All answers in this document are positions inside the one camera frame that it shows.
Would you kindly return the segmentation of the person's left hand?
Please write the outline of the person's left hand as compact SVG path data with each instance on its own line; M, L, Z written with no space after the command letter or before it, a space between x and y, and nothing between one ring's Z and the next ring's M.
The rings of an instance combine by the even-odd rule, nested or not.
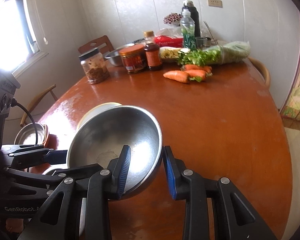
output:
M22 233L25 228L25 219L22 218L7 218L3 222L4 228L9 233Z

